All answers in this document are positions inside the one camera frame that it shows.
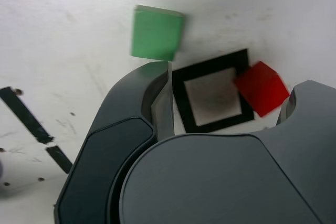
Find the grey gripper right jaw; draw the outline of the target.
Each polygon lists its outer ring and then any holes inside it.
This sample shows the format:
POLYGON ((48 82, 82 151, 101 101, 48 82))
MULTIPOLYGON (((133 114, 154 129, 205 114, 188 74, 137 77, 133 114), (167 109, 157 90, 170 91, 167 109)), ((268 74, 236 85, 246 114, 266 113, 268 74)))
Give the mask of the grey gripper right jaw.
POLYGON ((146 150, 123 183, 121 223, 335 223, 335 88, 305 81, 287 108, 266 130, 146 150))

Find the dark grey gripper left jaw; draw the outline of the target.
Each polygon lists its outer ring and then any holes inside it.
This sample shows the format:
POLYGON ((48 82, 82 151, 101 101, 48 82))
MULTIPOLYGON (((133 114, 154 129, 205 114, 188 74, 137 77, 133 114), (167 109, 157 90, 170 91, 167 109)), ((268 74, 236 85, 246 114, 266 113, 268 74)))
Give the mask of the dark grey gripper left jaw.
POLYGON ((103 100, 54 207, 55 223, 119 223, 122 184, 136 159, 157 143, 152 104, 170 64, 147 63, 103 100))

